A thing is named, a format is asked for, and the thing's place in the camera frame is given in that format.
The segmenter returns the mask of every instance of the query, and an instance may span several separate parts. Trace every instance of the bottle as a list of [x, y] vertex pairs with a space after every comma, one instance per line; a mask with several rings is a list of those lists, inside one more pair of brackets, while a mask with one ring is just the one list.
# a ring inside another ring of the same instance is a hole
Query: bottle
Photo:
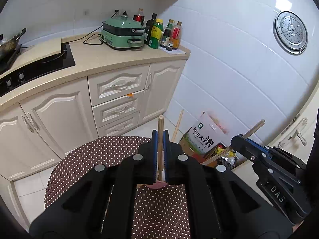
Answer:
[[151, 31], [152, 27], [154, 25], [155, 19], [156, 19], [157, 14], [153, 13], [152, 19], [148, 20], [145, 25], [145, 30], [144, 30], [144, 44], [148, 45], [150, 42], [150, 37], [151, 37]]
[[143, 9], [139, 8], [138, 9], [138, 13], [134, 15], [133, 17], [134, 21], [140, 22], [143, 26], [144, 24], [144, 13], [143, 13]]
[[174, 26], [174, 30], [172, 31], [172, 35], [169, 39], [169, 42], [173, 44], [173, 49], [178, 49], [178, 46], [181, 42], [181, 31], [182, 31], [181, 22], [178, 22]]
[[148, 43], [149, 47], [155, 48], [155, 49], [159, 48], [162, 32], [163, 32], [163, 20], [156, 19], [152, 27], [150, 42]]
[[172, 34], [172, 28], [173, 28], [173, 26], [174, 26], [174, 20], [169, 19], [168, 24], [167, 24], [167, 27], [166, 27], [166, 29], [165, 29], [165, 31], [164, 31], [162, 40], [161, 40], [161, 42], [160, 42], [160, 46], [161, 46], [161, 47], [167, 47], [168, 42], [169, 42], [169, 39], [170, 39], [171, 34]]

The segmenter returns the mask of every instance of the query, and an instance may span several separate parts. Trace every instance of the green bottle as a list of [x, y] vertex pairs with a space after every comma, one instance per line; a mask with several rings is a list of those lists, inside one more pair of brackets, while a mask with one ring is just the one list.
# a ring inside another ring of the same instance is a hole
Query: green bottle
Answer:
[[163, 20], [156, 19], [152, 27], [150, 42], [148, 43], [149, 47], [158, 49], [161, 38], [162, 38], [162, 32], [163, 32]]

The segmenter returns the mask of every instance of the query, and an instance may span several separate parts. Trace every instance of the green electric grill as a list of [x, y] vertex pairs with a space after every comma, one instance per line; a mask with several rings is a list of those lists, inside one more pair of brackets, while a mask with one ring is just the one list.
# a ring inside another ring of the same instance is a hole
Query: green electric grill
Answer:
[[101, 40], [114, 49], [133, 49], [143, 46], [143, 33], [140, 22], [120, 15], [103, 22]]

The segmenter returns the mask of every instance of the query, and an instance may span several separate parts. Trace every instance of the wooden dowel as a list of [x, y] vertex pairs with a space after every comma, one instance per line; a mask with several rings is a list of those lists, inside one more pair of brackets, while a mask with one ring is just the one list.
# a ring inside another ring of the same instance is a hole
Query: wooden dowel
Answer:
[[[255, 133], [258, 129], [260, 129], [263, 125], [265, 124], [265, 120], [262, 119], [261, 121], [259, 121], [252, 129], [250, 129], [246, 134], [244, 134], [242, 137], [243, 138], [248, 138], [250, 137], [253, 133]], [[218, 158], [224, 156], [225, 154], [227, 154], [230, 150], [232, 150], [231, 146], [226, 147], [223, 151], [221, 151], [220, 154], [215, 155], [211, 158], [209, 158], [208, 160], [206, 160], [205, 162], [203, 162], [203, 165], [207, 165], [210, 164], [211, 162], [217, 160]]]
[[175, 130], [174, 130], [174, 133], [173, 133], [173, 136], [172, 136], [172, 142], [175, 142], [175, 138], [176, 138], [176, 135], [177, 135], [177, 132], [178, 132], [179, 125], [181, 123], [181, 117], [183, 116], [183, 113], [184, 113], [184, 109], [181, 110], [180, 116], [178, 118], [178, 122], [176, 124]]
[[163, 163], [163, 131], [164, 131], [164, 116], [159, 116], [158, 124], [158, 145], [157, 145], [157, 162], [159, 165], [159, 175], [158, 180], [163, 181], [162, 172], [164, 168]]

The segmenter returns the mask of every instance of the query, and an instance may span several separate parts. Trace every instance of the polka dot table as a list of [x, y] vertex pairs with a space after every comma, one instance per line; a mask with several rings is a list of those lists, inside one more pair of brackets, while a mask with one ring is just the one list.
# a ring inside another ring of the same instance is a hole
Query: polka dot table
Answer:
[[[77, 148], [52, 171], [45, 193], [45, 208], [95, 165], [119, 164], [136, 154], [140, 144], [150, 140], [138, 136], [102, 137]], [[159, 190], [143, 185], [136, 190], [132, 239], [149, 238], [190, 238], [184, 185], [168, 185]]]

